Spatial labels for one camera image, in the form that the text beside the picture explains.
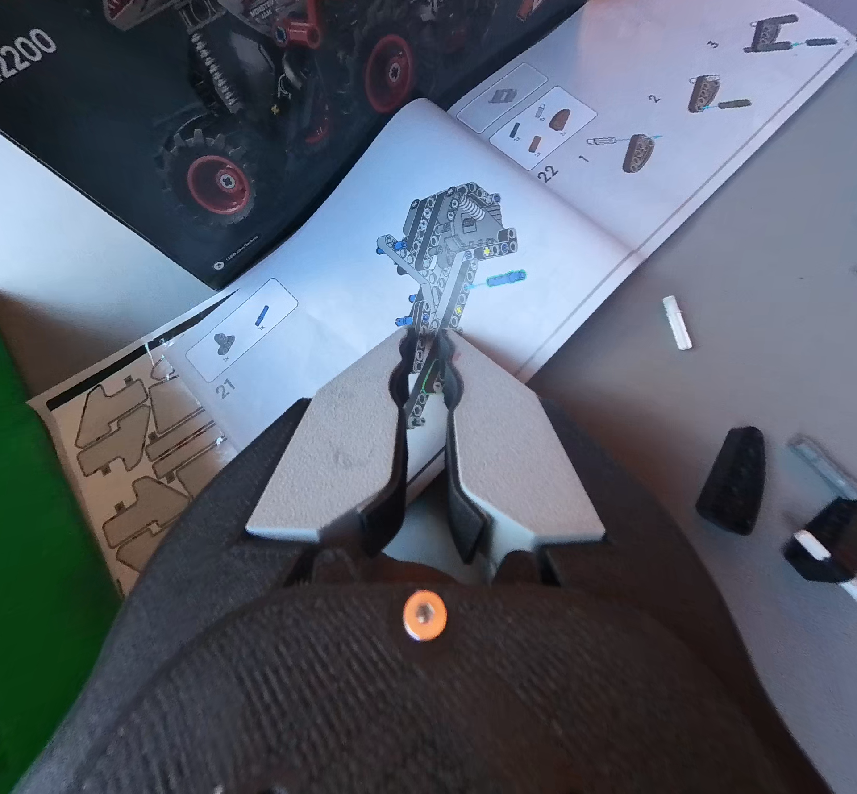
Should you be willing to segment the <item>grey lego piece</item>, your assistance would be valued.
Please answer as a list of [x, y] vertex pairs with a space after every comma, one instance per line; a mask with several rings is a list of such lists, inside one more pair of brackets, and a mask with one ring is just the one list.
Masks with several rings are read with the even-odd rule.
[[856, 501], [856, 478], [818, 443], [796, 435], [787, 446], [840, 498]]

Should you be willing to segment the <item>green mat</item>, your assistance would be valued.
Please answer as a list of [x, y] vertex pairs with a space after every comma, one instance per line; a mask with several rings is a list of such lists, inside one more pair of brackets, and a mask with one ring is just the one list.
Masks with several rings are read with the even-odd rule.
[[89, 678], [119, 607], [50, 437], [1, 346], [1, 791]]

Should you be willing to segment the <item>black curved lego piece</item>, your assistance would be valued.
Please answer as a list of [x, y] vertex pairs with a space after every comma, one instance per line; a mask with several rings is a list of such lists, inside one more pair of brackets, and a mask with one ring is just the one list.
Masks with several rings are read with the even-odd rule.
[[750, 535], [766, 482], [763, 433], [755, 426], [729, 430], [696, 502], [698, 514], [727, 532]]

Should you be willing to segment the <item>lego sticker sheet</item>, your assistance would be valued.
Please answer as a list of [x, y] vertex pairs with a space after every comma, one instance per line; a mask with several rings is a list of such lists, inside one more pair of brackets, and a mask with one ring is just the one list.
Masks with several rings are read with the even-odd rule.
[[237, 455], [169, 359], [179, 336], [139, 340], [29, 402], [123, 597]]

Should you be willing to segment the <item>black monster truck lego box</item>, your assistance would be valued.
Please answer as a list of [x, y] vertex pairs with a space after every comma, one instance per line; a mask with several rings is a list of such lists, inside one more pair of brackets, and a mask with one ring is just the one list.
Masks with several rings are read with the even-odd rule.
[[220, 289], [586, 0], [1, 0], [2, 132]]

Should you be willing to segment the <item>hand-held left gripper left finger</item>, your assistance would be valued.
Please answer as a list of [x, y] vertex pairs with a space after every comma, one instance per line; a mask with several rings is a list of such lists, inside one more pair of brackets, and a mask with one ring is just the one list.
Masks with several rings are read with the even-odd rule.
[[394, 332], [316, 392], [248, 533], [367, 556], [390, 543], [404, 519], [410, 351], [410, 333]]

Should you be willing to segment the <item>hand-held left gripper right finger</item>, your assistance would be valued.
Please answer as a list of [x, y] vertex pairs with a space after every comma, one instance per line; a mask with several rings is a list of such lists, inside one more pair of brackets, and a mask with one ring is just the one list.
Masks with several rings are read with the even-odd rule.
[[447, 411], [447, 522], [495, 574], [514, 552], [592, 544], [606, 529], [540, 398], [462, 335], [438, 336]]

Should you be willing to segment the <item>black and white lego piece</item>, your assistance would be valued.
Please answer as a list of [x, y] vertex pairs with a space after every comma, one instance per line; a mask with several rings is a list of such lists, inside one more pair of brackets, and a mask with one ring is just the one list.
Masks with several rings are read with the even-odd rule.
[[834, 499], [794, 533], [783, 555], [804, 580], [839, 586], [856, 600], [856, 501]]

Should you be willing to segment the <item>lego instruction booklet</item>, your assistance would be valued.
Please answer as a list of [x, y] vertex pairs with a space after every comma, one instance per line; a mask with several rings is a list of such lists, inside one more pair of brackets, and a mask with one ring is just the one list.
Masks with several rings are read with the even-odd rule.
[[169, 350], [207, 410], [154, 474], [191, 496], [299, 398], [418, 332], [409, 480], [437, 471], [439, 329], [528, 380], [855, 56], [797, 0], [591, 0], [447, 113], [383, 128]]

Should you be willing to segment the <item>white lego pin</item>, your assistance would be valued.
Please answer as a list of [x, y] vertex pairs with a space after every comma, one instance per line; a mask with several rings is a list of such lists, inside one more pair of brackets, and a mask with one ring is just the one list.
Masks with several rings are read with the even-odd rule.
[[674, 295], [664, 297], [662, 306], [677, 349], [691, 350], [693, 343], [677, 298]]

